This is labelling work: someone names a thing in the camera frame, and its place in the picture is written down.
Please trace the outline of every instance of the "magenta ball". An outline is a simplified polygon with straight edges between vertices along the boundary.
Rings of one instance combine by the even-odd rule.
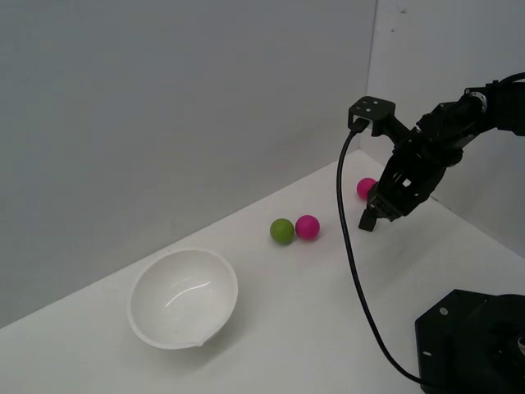
[[[306,241],[313,240],[321,229],[319,221],[312,215],[301,216],[295,223],[295,232],[299,238]]]
[[[368,191],[377,183],[377,181],[373,178],[363,178],[358,183],[358,196],[361,199],[367,199],[368,197]]]

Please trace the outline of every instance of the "table surface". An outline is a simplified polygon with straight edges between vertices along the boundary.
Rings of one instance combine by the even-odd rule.
[[[345,201],[370,308],[395,358],[417,373],[414,320],[454,288],[525,293],[525,261],[436,201],[409,217],[360,231],[355,186],[382,167],[347,158]],[[336,208],[336,165],[269,195],[129,267],[0,330],[5,393],[419,393],[388,364],[358,303]],[[275,218],[312,214],[320,238],[271,241]],[[126,319],[142,269],[180,247],[222,254],[239,278],[239,299],[203,347],[159,350]]]

